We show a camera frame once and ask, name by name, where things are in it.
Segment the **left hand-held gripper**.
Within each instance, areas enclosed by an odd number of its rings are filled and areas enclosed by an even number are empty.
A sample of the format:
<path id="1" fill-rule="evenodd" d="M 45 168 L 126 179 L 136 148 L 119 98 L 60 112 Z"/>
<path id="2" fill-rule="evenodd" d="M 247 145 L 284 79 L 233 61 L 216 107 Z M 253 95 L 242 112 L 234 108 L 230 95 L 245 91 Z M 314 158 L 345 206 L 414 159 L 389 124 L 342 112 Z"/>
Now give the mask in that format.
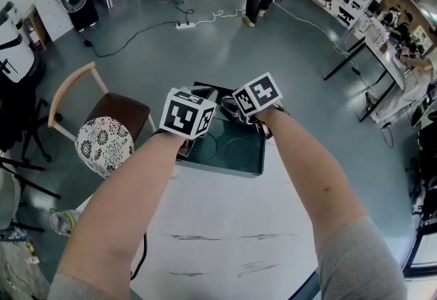
<path id="1" fill-rule="evenodd" d="M 184 138 L 178 154 L 188 157 L 199 137 L 208 132 L 216 113 L 219 91 L 204 85 L 171 88 L 161 115 L 159 129 Z"/>

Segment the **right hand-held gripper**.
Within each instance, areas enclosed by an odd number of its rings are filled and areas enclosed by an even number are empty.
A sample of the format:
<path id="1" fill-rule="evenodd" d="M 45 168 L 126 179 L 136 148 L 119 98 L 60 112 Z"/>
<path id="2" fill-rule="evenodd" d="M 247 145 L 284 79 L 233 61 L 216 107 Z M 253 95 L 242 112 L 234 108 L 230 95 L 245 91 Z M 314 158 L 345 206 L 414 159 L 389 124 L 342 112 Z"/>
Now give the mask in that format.
<path id="1" fill-rule="evenodd" d="M 247 125 L 254 125 L 259 135 L 269 140 L 272 137 L 270 129 L 255 115 L 267 108 L 275 108 L 283 113 L 280 100 L 283 95 L 269 72 L 249 81 L 232 93 L 221 99 L 223 109 L 233 118 L 239 118 Z"/>

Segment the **dark green box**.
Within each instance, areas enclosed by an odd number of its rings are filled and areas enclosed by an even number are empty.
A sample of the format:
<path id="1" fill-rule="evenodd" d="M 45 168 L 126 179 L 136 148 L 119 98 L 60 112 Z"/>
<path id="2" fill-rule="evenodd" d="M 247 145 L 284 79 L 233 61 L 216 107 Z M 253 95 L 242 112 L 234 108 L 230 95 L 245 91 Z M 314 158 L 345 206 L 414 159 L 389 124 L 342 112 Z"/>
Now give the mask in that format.
<path id="1" fill-rule="evenodd" d="M 264 170 L 266 140 L 254 125 L 243 124 L 223 109 L 221 99 L 233 90 L 194 82 L 218 90 L 216 113 L 208 132 L 199 137 L 188 157 L 177 155 L 181 166 L 247 178 L 260 176 Z"/>

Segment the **person's right forearm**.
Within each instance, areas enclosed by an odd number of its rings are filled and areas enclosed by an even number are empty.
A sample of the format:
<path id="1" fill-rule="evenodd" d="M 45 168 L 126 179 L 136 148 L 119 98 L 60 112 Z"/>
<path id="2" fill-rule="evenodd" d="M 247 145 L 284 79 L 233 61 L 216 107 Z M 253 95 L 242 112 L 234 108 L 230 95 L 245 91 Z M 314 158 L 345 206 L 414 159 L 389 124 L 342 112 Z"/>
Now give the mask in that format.
<path id="1" fill-rule="evenodd" d="M 294 118 L 274 107 L 256 114 L 273 134 L 281 160 L 313 226 L 315 248 L 365 210 L 334 156 Z"/>

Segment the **person's left forearm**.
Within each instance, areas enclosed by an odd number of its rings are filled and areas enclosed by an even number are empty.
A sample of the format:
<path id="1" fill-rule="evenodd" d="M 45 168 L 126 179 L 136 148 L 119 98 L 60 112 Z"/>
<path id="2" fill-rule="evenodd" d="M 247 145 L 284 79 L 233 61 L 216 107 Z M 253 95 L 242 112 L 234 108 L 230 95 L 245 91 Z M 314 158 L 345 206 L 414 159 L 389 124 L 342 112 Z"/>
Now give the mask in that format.
<path id="1" fill-rule="evenodd" d="M 131 264 L 171 179 L 184 138 L 150 137 L 92 195 L 73 230 L 49 300 L 129 300 Z"/>

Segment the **wooden chair with brown seat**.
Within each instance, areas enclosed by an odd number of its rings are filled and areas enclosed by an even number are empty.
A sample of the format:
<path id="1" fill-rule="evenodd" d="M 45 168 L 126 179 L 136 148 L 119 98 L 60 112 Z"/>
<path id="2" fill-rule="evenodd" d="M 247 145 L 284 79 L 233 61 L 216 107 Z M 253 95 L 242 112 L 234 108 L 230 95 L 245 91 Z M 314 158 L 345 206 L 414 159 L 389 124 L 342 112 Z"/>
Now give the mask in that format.
<path id="1" fill-rule="evenodd" d="M 150 125 L 152 132 L 156 131 L 150 107 L 129 97 L 110 92 L 98 74 L 95 62 L 88 63 L 75 70 L 59 86 L 48 115 L 49 128 L 57 130 L 71 141 L 76 141 L 76 135 L 73 135 L 59 123 L 61 116 L 57 110 L 69 89 L 86 73 L 92 75 L 103 93 L 102 98 L 94 105 L 91 113 L 86 118 L 87 121 L 104 116 L 113 118 L 127 128 L 133 140 L 138 138 L 146 124 Z"/>

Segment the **floral black white cushion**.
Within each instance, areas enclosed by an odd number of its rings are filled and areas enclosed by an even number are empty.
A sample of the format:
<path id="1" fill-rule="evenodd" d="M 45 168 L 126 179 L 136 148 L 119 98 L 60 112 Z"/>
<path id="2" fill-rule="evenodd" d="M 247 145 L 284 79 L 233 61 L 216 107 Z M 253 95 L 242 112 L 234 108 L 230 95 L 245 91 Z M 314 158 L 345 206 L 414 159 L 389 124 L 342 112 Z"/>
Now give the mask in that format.
<path id="1" fill-rule="evenodd" d="M 134 152 L 127 128 L 111 117 L 99 117 L 85 123 L 76 137 L 79 158 L 97 175 L 108 178 Z"/>

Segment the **white table with black legs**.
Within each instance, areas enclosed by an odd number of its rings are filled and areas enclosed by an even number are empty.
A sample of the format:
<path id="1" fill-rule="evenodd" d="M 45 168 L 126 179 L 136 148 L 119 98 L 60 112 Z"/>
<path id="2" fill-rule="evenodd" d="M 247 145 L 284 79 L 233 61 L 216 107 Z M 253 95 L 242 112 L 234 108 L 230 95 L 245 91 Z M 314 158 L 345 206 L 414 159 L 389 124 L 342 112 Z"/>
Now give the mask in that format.
<path id="1" fill-rule="evenodd" d="M 378 80 L 380 81 L 386 74 L 389 74 L 392 82 L 383 92 L 381 97 L 379 97 L 377 102 L 361 116 L 359 122 L 363 122 L 368 118 L 371 112 L 374 111 L 376 107 L 390 94 L 396 85 L 398 85 L 401 90 L 404 90 L 405 88 L 404 69 L 400 66 L 400 62 L 395 58 L 396 50 L 385 48 L 384 52 L 382 52 L 368 36 L 362 37 L 358 42 L 353 44 L 346 51 L 346 57 L 324 77 L 324 80 L 327 81 L 364 50 L 369 51 L 373 55 L 373 58 L 384 68 L 384 72 Z"/>

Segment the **small wooden side cabinet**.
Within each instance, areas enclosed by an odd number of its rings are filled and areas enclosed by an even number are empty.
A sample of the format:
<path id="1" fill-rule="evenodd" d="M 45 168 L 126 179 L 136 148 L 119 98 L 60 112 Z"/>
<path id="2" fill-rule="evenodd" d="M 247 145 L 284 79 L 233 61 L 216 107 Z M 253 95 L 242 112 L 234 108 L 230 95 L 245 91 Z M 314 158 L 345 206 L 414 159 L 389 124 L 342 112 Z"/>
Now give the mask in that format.
<path id="1" fill-rule="evenodd" d="M 24 19 L 25 29 L 35 50 L 46 50 L 47 32 L 35 6 L 32 6 Z"/>

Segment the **black office chair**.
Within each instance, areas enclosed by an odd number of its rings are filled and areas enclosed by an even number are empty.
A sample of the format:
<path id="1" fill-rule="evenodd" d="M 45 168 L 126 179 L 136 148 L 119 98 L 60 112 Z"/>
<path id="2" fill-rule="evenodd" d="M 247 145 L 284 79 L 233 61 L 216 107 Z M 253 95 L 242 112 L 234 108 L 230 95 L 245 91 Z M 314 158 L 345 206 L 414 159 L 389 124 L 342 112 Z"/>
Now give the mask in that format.
<path id="1" fill-rule="evenodd" d="M 423 221 L 437 219 L 437 123 L 417 133 L 417 145 L 418 155 L 406 167 L 414 183 L 409 190 L 412 214 Z"/>
<path id="2" fill-rule="evenodd" d="M 26 151 L 34 140 L 45 160 L 52 161 L 38 135 L 38 129 L 48 124 L 48 116 L 40 117 L 43 107 L 48 107 L 48 101 L 36 98 L 34 85 L 0 80 L 0 152 L 23 142 L 21 160 L 28 163 Z"/>

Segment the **clear plastic water bottle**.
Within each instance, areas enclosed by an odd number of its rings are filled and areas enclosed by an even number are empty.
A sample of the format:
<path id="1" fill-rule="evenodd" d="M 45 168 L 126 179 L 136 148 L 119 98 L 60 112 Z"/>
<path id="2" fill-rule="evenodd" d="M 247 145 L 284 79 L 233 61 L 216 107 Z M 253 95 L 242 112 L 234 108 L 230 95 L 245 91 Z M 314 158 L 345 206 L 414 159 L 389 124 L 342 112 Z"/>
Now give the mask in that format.
<path id="1" fill-rule="evenodd" d="M 76 227 L 81 212 L 77 210 L 58 211 L 54 208 L 50 210 L 50 223 L 53 231 L 60 235 L 69 237 Z"/>

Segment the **grey shell chair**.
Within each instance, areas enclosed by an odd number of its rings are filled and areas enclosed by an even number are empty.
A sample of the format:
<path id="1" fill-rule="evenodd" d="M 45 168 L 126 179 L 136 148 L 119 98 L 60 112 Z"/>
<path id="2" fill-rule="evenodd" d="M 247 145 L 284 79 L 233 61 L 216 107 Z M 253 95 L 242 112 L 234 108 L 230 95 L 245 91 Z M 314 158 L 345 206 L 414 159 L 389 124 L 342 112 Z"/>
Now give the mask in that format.
<path id="1" fill-rule="evenodd" d="M 27 205 L 20 200 L 22 190 L 24 187 L 29 186 L 32 189 L 58 200 L 61 199 L 61 196 L 27 180 L 12 170 L 11 167 L 21 167 L 40 172 L 45 170 L 44 167 L 31 165 L 22 161 L 15 161 L 0 155 L 0 234 L 4 230 L 11 230 L 11 228 L 20 228 L 25 231 L 44 232 L 43 228 L 24 225 L 14 220 L 18 208 Z"/>

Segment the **black window frame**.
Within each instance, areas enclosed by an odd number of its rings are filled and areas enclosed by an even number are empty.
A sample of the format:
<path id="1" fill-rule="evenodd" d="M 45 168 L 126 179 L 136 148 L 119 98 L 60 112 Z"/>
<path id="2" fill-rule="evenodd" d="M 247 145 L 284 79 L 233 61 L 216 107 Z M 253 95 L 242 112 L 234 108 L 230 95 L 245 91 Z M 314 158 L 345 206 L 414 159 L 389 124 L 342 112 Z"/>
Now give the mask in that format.
<path id="1" fill-rule="evenodd" d="M 437 219 L 420 225 L 403 274 L 406 279 L 437 277 Z"/>

